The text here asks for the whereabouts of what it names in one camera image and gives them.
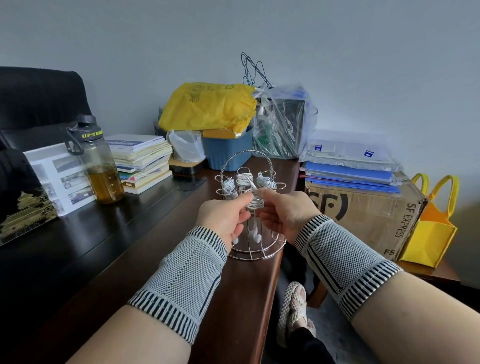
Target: yellow bag handle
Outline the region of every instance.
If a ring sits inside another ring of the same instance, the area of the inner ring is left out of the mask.
[[[417,180],[421,177],[421,189],[420,191],[424,194],[427,195],[428,191],[428,176],[425,173],[417,173],[415,176],[412,178],[413,184],[417,183]]]
[[[460,180],[457,176],[447,175],[443,177],[433,188],[432,192],[428,195],[430,201],[432,201],[436,196],[440,188],[443,187],[448,180],[452,181],[452,187],[450,188],[450,196],[448,197],[448,205],[447,211],[445,212],[445,216],[450,218],[453,215],[453,211],[455,210],[456,199],[458,197],[458,191],[460,190]]]

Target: black leather chair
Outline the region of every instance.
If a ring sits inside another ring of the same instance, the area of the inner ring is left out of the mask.
[[[63,143],[78,114],[91,115],[78,73],[0,67],[0,150]]]

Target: cardboard box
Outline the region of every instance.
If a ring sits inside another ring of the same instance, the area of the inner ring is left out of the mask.
[[[410,181],[400,194],[305,183],[320,212],[336,221],[390,260],[398,259],[426,205],[426,197]]]

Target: black pants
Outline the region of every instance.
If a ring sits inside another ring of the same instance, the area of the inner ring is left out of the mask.
[[[335,364],[324,343],[313,337],[306,328],[298,328],[287,339],[291,363]]]

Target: woven sandal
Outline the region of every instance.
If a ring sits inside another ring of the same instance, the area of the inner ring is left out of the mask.
[[[287,290],[285,291],[285,297],[283,299],[280,319],[278,320],[278,325],[276,327],[276,341],[283,348],[287,347],[286,337],[292,331],[293,323],[300,318],[303,318],[305,322],[308,322],[306,312],[307,305],[305,300],[295,293],[295,289],[298,286],[303,288],[303,286],[298,282],[291,282],[288,285]],[[300,306],[295,303],[290,305],[292,298],[295,298]]]

